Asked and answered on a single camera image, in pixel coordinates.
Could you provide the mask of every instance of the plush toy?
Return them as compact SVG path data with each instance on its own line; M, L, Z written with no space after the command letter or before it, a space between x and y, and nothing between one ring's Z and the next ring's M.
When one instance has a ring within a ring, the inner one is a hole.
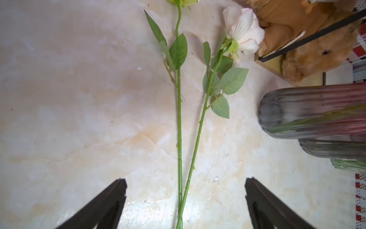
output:
M247 0L247 3L265 29L259 56L277 51L352 14L333 3L305 0ZM282 64L285 79L297 83L306 76L338 67L350 55L360 24L360 21L353 22L288 52Z

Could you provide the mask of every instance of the white rose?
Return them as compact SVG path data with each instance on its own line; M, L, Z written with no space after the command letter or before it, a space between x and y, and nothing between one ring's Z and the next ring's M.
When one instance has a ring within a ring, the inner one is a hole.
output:
M253 9L228 7L224 9L223 15L228 38L234 39L244 54L254 54L264 39L264 29L259 26Z

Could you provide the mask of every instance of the green stem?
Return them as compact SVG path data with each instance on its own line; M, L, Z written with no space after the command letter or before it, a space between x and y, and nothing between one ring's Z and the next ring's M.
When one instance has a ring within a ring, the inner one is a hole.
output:
M177 25L175 26L175 38L178 38L178 27L179 27L179 23L180 23L180 17L181 17L181 11L180 11L180 0L175 0L175 4L177 5L178 8L178 21L177 21Z
M218 100L222 96L223 96L222 94L220 94L218 97L215 95L216 99L212 103L210 103L210 105L206 108L206 110L210 109L212 107L212 105L216 102L216 100Z
M196 156L197 156L197 150L198 150L198 144L199 144L199 139L201 137L201 131L202 131L202 126L203 126L203 120L205 119L205 114L206 114L206 110L207 110L207 102L208 99L210 97L210 91L212 88L212 82L213 82L213 76L215 75L217 69L219 68L221 61L223 59L223 55L226 53L226 51L228 50L225 49L222 54L219 57L219 61L218 64L216 65L214 71L212 72L211 76L210 76L210 81L208 84L208 89L207 89L207 94L206 94L206 99L205 99L205 104L203 105L203 110L202 110L202 115L201 115L201 120L199 122L199 128L198 128L198 134L197 134L197 139L196 139L196 145L194 147L194 152L193 152L193 157L192 157L192 162L191 162L191 167L189 169L189 174L188 174L188 180L186 183L186 189L184 191L184 195L183 195L183 200L181 202L180 205L180 209L179 209L179 216L178 216L178 222L177 222L177 227L176 229L179 229L179 225L181 225L182 221L182 216L183 216L183 210L184 210L184 206L186 204L186 200L187 200L187 196L188 196L188 190L189 190L189 185L191 183L191 177L192 177L192 173L193 173L193 168L194 168L194 162L196 161Z
M180 0L175 0L178 8L178 21L175 26L175 37L178 39L178 27L182 13L180 11ZM181 115L181 95L180 95L180 68L177 69L177 102L178 102L178 210L182 203L183 179L182 179L182 115ZM183 228L183 222L180 223L180 228Z

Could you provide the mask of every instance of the ribbed glass vase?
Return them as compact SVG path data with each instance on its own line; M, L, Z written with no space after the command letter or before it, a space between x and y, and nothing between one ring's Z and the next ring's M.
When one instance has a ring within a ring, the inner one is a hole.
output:
M366 159L366 142L300 139L302 149L319 158Z
M265 132L282 139L366 132L366 83L272 91L258 117Z
M336 169L366 174L366 160L364 159L335 159L330 160Z

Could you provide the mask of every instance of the green leaf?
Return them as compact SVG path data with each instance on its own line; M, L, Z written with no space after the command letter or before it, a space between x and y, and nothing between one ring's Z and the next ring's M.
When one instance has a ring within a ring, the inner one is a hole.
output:
M182 33L170 46L170 56L172 57L175 69L182 66L187 57L188 45L187 39Z
M206 66L210 67L211 48L210 48L210 44L207 41L203 43L203 54L205 56Z
M221 79L221 86L224 93L231 95L237 92L244 84L248 71L249 69L245 68L235 68L227 71Z
M160 43L163 41L165 45L167 45L167 41L165 40L165 37L163 33L161 32L159 26L154 22L154 20L148 15L148 13L145 11L147 21L150 25L151 30L153 31L156 39L158 39L158 42Z
M222 49L219 50L219 52L217 53L216 56L214 56L214 58L212 58L211 60L211 68L215 69L217 62L218 62L218 57L221 55L221 53L223 52ZM223 56L220 66L217 69L217 73L219 74L224 74L226 73L229 69L231 69L232 64L233 64L233 59L231 59L230 57L227 56Z
M236 40L232 40L231 45L228 49L228 53L236 52L238 48L239 48L239 44L236 42Z
M230 108L228 100L223 96L217 98L212 104L212 111L220 117L229 118Z
M235 51L235 52L233 52L233 53L234 53L234 55L235 55L237 58L239 58L238 51Z
M225 30L223 30L223 32L222 32L222 34L221 34L221 36L220 36L220 38L219 38L219 40L218 40L218 44L220 45L219 46L219 48L221 49L221 46L222 46L222 44L224 43L226 41L226 31Z
M221 64L219 66L219 68L217 69L217 73L220 74L224 74L227 71L229 71L229 69L231 69L232 64L233 64L233 59L227 56L223 56L223 59L221 60Z
M216 67L216 65L217 65L217 63L218 63L218 61L219 61L219 56L223 53L223 49L220 49L218 52L217 52L217 54L216 54L216 56L214 56L213 58L212 58L212 60L211 60L211 68L212 69L215 69L215 67Z
M171 71L175 71L175 66L173 64L172 57L170 56L170 53L169 53L169 49L167 47L167 44L164 43L164 41L161 41L159 44L160 44L161 50L165 53L165 57L167 58L167 62L168 62L168 65L169 65L170 70Z
M233 41L233 39L224 39L224 43L221 45L220 49L224 49L226 48L226 46L228 46L231 42Z
M206 73L205 76L203 77L203 81L202 81L203 91L206 94L207 94L208 82L209 82L209 79L208 79L207 73ZM215 75L213 76L212 88L211 88L210 95L217 95L220 92L221 92L221 80L217 76L217 73L215 73Z
M182 7L197 4L199 0L180 0L180 5ZM172 3L173 5L176 4L176 0L168 0L168 2Z

